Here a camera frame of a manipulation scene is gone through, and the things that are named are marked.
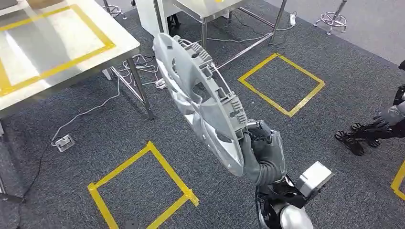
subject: yellow tape square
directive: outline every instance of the yellow tape square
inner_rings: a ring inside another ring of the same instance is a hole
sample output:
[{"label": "yellow tape square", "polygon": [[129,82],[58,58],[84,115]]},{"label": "yellow tape square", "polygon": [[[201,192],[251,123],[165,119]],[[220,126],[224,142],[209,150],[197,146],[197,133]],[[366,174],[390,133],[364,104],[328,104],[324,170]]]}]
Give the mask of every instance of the yellow tape square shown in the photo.
[{"label": "yellow tape square", "polygon": [[107,225],[111,229],[118,229],[118,224],[115,222],[115,220],[114,220],[113,216],[111,215],[110,211],[108,210],[104,200],[101,198],[99,192],[97,191],[97,188],[99,188],[100,186],[107,183],[109,180],[111,180],[113,177],[118,175],[120,172],[122,172],[128,166],[132,165],[132,163],[134,163],[136,160],[138,160],[140,157],[142,157],[143,155],[145,155],[149,151],[155,156],[155,158],[159,161],[159,163],[162,165],[162,167],[165,169],[165,171],[169,174],[169,176],[177,184],[177,186],[183,192],[183,195],[176,202],[174,202],[170,207],[168,207],[159,217],[157,217],[147,227],[147,229],[156,229],[156,228],[158,228],[177,209],[179,209],[187,200],[190,200],[195,206],[198,206],[198,204],[199,204],[199,199],[194,195],[192,190],[189,189],[186,186],[186,184],[180,179],[180,177],[173,170],[173,168],[169,165],[169,163],[166,161],[166,159],[163,157],[163,155],[159,152],[159,150],[154,146],[154,144],[152,142],[149,141],[145,148],[143,148],[142,150],[137,152],[130,159],[128,159],[123,164],[121,164],[116,169],[114,169],[112,172],[107,174],[105,177],[103,177],[96,184],[90,183],[87,186],[87,188],[88,188],[94,202],[96,203],[98,209],[101,212],[101,215],[104,217]]},{"label": "yellow tape square", "polygon": [[396,174],[391,188],[394,190],[394,193],[397,194],[401,199],[405,200],[405,194],[399,190],[401,184],[405,178],[405,161],[402,163],[402,166],[399,168],[398,173]]},{"label": "yellow tape square", "polygon": [[[318,82],[319,84],[304,98],[301,100],[301,102],[299,102],[294,108],[292,108],[292,110],[287,111],[286,109],[284,109],[283,107],[281,107],[279,104],[277,104],[276,102],[274,102],[272,99],[270,99],[269,97],[267,97],[266,95],[264,95],[263,93],[261,93],[260,91],[258,91],[256,88],[254,88],[250,83],[248,83],[246,81],[246,79],[251,76],[253,73],[255,73],[257,70],[259,70],[261,67],[263,67],[265,64],[267,64],[269,61],[275,59],[276,57],[279,57],[280,59],[284,60],[286,63],[290,64],[291,66],[293,66],[294,68],[298,69],[300,72],[304,73],[305,75],[309,76],[310,78],[312,78],[313,80],[315,80],[316,82]],[[295,115],[295,113],[297,113],[305,104],[307,104],[307,102],[315,96],[316,93],[318,93],[322,87],[325,86],[325,83],[318,77],[314,76],[313,74],[311,74],[310,72],[308,72],[307,70],[301,68],[300,66],[298,66],[297,64],[293,63],[292,61],[290,61],[289,59],[287,59],[286,57],[282,56],[282,55],[278,55],[277,53],[272,54],[271,56],[267,57],[265,60],[263,60],[261,63],[259,63],[258,65],[256,65],[254,68],[252,68],[250,71],[246,72],[244,75],[242,75],[239,79],[239,82],[241,82],[243,85],[245,85],[247,88],[249,88],[251,91],[253,91],[254,93],[258,94],[262,99],[264,99],[266,102],[268,102],[269,104],[271,104],[273,107],[275,107],[276,109],[278,109],[279,111],[281,111],[283,114],[288,115],[289,117],[292,117],[293,115]]]},{"label": "yellow tape square", "polygon": [[38,76],[35,76],[33,78],[24,80],[24,81],[22,81],[20,83],[17,83],[15,85],[12,85],[10,83],[9,78],[7,77],[6,71],[4,69],[4,66],[3,66],[3,64],[2,64],[2,62],[0,60],[0,97],[4,96],[6,94],[9,94],[11,92],[14,92],[14,91],[16,91],[18,89],[21,89],[23,87],[26,87],[26,86],[28,86],[30,84],[33,84],[33,83],[35,83],[35,82],[37,82],[39,80],[48,78],[48,77],[50,77],[50,76],[52,76],[52,75],[54,75],[54,74],[56,74],[58,72],[61,72],[61,71],[65,70],[65,69],[73,67],[73,66],[77,65],[80,62],[88,60],[88,59],[90,59],[90,58],[92,58],[92,57],[94,57],[94,56],[96,56],[96,55],[98,55],[98,54],[100,54],[102,52],[105,52],[105,51],[115,47],[115,44],[96,26],[96,24],[94,24],[94,22],[76,4],[66,6],[66,7],[54,10],[52,12],[37,15],[37,16],[31,17],[31,18],[28,18],[28,19],[25,19],[25,20],[22,20],[22,21],[18,21],[18,22],[15,22],[15,23],[12,23],[12,24],[9,24],[9,25],[6,25],[6,26],[2,26],[2,27],[0,27],[0,31],[10,30],[12,28],[15,28],[15,27],[18,27],[18,26],[21,26],[21,25],[25,25],[25,24],[30,23],[30,22],[34,22],[34,21],[37,21],[37,20],[42,19],[42,18],[49,17],[51,15],[63,12],[65,10],[73,10],[79,16],[79,18],[90,28],[90,30],[96,35],[96,37],[104,44],[104,46],[99,48],[99,49],[96,49],[96,50],[94,50],[94,51],[92,51],[92,52],[90,52],[90,53],[88,53],[86,55],[83,55],[83,56],[75,58],[75,59],[73,59],[71,61],[62,63],[62,64],[60,64],[60,65],[58,65],[58,66],[56,66],[56,67],[54,67],[52,69],[49,69],[47,71],[44,71],[44,72],[40,73]]}]

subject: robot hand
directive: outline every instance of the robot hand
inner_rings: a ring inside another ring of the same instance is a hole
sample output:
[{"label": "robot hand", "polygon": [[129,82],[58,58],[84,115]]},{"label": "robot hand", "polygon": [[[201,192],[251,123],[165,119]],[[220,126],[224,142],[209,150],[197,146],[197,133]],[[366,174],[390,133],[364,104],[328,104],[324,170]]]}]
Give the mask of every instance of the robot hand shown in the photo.
[{"label": "robot hand", "polygon": [[388,129],[389,126],[396,125],[405,119],[405,102],[385,109],[373,119],[375,120],[374,124],[379,129]]},{"label": "robot hand", "polygon": [[284,157],[281,141],[253,141],[249,133],[239,141],[245,161],[245,171],[257,186],[269,185],[283,178]]}]

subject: black cable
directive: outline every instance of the black cable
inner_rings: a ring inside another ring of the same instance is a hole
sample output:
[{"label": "black cable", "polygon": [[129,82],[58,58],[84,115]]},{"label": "black cable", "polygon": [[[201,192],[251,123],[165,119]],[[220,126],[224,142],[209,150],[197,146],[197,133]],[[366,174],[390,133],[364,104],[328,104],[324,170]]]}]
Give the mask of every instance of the black cable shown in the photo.
[{"label": "black cable", "polygon": [[[239,21],[239,23],[241,23],[243,26],[249,27],[249,28],[250,28],[254,33],[256,33],[257,35],[264,36],[264,34],[256,32],[256,30],[253,29],[250,25],[247,25],[247,24],[244,24],[243,22],[241,22],[241,21],[239,20],[239,18],[238,18],[235,14],[233,14],[233,16],[235,16],[235,18],[236,18],[236,19]],[[287,49],[284,48],[284,47],[280,47],[280,45],[282,45],[282,44],[284,44],[285,42],[287,42],[287,34],[289,33],[290,30],[291,30],[291,29],[286,30],[286,32],[284,33],[284,36],[283,36],[283,41],[282,41],[281,43],[279,43],[279,44],[270,43],[270,44],[269,44],[269,45],[274,45],[276,49],[282,50],[282,53],[280,53],[280,52],[277,50],[277,54],[278,54],[278,55],[284,55],[284,54],[286,53],[286,50],[287,50]]]},{"label": "black cable", "polygon": [[280,47],[280,45],[282,45],[282,44],[284,44],[284,43],[287,42],[287,35],[288,35],[289,31],[290,31],[290,30],[287,30],[287,31],[284,33],[284,35],[283,35],[283,41],[282,41],[281,43],[279,43],[279,44],[270,43],[270,44],[269,44],[269,45],[274,45],[274,47],[275,47],[276,49],[281,49],[281,50],[283,50],[282,53],[279,53],[278,51],[276,51],[278,55],[284,55],[284,54],[286,53],[286,50],[287,50],[287,49],[286,49],[285,47]]},{"label": "black cable", "polygon": [[247,25],[247,24],[244,24],[243,22],[241,22],[240,19],[239,19],[235,14],[232,14],[232,15],[235,16],[235,18],[238,20],[238,22],[241,23],[243,26],[249,27],[249,28],[250,28],[254,33],[256,33],[257,35],[264,36],[263,33],[256,32],[256,30],[253,29],[252,26]]},{"label": "black cable", "polygon": [[136,61],[136,62],[135,62],[135,65],[145,65],[145,64],[147,64],[147,63],[152,62],[152,61],[155,59],[155,56],[144,56],[144,55],[141,55],[141,57],[149,58],[150,60],[148,60],[148,61],[146,61],[146,62],[144,62],[144,63],[139,63],[138,61]]},{"label": "black cable", "polygon": [[42,152],[41,157],[40,157],[40,159],[39,159],[39,165],[38,165],[37,174],[35,175],[34,180],[32,180],[32,182],[31,182],[30,186],[28,187],[28,189],[24,192],[24,194],[23,194],[23,196],[22,196],[22,201],[18,204],[18,224],[17,224],[16,229],[21,229],[21,226],[20,226],[20,225],[21,225],[21,205],[22,205],[22,203],[25,202],[25,197],[26,197],[26,196],[28,195],[28,193],[31,191],[31,188],[34,186],[34,183],[35,183],[35,181],[37,180],[37,178],[38,178],[38,176],[39,176],[39,174],[40,174],[40,172],[41,172],[42,158],[43,158],[43,156],[45,155],[45,152],[48,150],[48,148],[49,148],[50,145],[51,145],[50,143],[47,144],[46,148],[45,148],[44,151]]}]

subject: humanoid robot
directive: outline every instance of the humanoid robot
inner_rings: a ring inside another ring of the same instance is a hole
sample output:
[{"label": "humanoid robot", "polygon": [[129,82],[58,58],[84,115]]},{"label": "humanoid robot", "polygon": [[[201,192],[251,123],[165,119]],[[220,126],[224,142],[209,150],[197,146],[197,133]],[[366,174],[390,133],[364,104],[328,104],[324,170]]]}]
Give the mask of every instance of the humanoid robot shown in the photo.
[{"label": "humanoid robot", "polygon": [[256,184],[260,228],[312,229],[304,206],[334,174],[316,162],[292,181],[280,132],[264,121],[248,120],[200,44],[160,33],[153,48],[167,88],[196,136],[229,172],[246,173]]},{"label": "humanoid robot", "polygon": [[[405,61],[399,68],[405,71]],[[379,139],[405,137],[405,84],[398,88],[393,106],[383,110],[373,119],[373,123],[366,125],[354,123],[351,125],[352,132],[340,130],[335,134],[335,138],[344,143],[353,154],[362,156],[364,149],[360,142],[366,142],[370,147],[376,148],[380,145]]]}]

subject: robot forearm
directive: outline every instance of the robot forearm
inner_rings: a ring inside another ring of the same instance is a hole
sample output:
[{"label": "robot forearm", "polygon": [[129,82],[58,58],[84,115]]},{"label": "robot forearm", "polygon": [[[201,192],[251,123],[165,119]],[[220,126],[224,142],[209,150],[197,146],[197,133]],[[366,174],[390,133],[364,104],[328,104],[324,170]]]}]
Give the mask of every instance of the robot forearm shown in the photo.
[{"label": "robot forearm", "polygon": [[405,119],[405,102],[385,109],[380,113],[380,116],[390,126],[396,125]]}]

